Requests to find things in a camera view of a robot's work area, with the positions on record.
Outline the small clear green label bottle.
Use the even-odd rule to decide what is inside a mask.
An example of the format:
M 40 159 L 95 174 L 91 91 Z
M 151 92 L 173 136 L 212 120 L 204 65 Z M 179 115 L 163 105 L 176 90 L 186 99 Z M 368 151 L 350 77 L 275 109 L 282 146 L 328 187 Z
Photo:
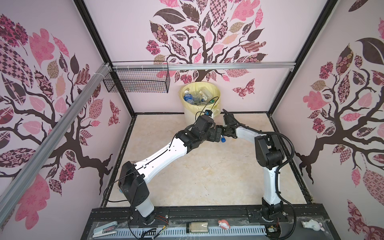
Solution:
M 199 90 L 199 94 L 201 96 L 202 102 L 205 102 L 205 103 L 211 101 L 211 99 L 214 97 L 212 92 L 209 91 L 209 89 L 207 89 L 206 87 L 201 88 Z

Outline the blue label bottle white cap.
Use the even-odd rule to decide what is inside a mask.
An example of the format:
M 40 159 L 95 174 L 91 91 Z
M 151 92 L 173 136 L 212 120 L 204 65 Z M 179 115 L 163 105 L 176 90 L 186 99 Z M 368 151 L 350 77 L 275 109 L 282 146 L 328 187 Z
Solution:
M 192 96 L 193 96 L 193 100 L 194 100 L 195 105 L 199 106 L 204 102 L 204 100 L 202 99 L 202 96 L 200 95 L 199 92 L 192 93 Z

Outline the white plush toy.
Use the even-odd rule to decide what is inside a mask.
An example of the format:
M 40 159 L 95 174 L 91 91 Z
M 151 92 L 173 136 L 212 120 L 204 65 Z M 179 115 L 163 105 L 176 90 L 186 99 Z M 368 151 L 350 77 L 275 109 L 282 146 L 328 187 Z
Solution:
M 316 220 L 302 221 L 302 226 L 305 229 L 312 229 L 316 232 L 318 232 L 318 231 L 324 232 L 325 231 L 323 224 L 321 222 L 316 221 Z

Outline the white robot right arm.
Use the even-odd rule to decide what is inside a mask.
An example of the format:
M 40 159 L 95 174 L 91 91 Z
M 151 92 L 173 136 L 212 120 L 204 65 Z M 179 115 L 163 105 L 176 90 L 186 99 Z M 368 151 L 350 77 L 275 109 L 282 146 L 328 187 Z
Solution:
M 227 137 L 240 138 L 254 144 L 256 159 L 264 171 L 264 195 L 261 213 L 266 221 L 284 211 L 280 197 L 278 168 L 286 158 L 275 132 L 263 132 L 241 124 L 232 113 L 224 111 L 224 133 Z

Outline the beige rectangular box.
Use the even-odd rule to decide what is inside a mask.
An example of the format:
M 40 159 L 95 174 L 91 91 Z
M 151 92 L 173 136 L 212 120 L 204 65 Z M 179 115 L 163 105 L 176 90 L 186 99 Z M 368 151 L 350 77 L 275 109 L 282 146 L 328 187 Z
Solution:
M 202 234 L 208 233 L 208 222 L 190 222 L 186 225 L 187 234 Z

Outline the pink white small toy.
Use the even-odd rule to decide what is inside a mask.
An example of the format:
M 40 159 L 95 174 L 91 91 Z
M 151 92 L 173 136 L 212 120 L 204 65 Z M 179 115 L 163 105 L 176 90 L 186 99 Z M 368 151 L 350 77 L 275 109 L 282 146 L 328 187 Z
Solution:
M 223 230 L 229 230 L 231 228 L 229 222 L 226 220 L 219 220 L 218 225 Z

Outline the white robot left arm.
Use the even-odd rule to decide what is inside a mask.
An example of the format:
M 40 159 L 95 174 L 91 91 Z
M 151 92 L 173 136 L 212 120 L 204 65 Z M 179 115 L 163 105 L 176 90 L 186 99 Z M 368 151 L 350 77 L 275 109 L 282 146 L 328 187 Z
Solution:
M 147 184 L 165 167 L 198 148 L 203 142 L 219 142 L 223 128 L 207 116 L 199 116 L 196 122 L 177 132 L 171 142 L 150 157 L 135 164 L 122 166 L 118 187 L 131 207 L 145 219 L 155 216 Z

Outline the white bin with yellow bag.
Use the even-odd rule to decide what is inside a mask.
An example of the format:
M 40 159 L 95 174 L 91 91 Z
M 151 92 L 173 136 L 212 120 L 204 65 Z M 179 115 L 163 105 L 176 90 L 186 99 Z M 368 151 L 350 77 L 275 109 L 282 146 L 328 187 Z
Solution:
M 187 125 L 195 122 L 205 111 L 212 111 L 213 118 L 221 114 L 221 92 L 216 85 L 194 82 L 185 85 L 179 93 Z

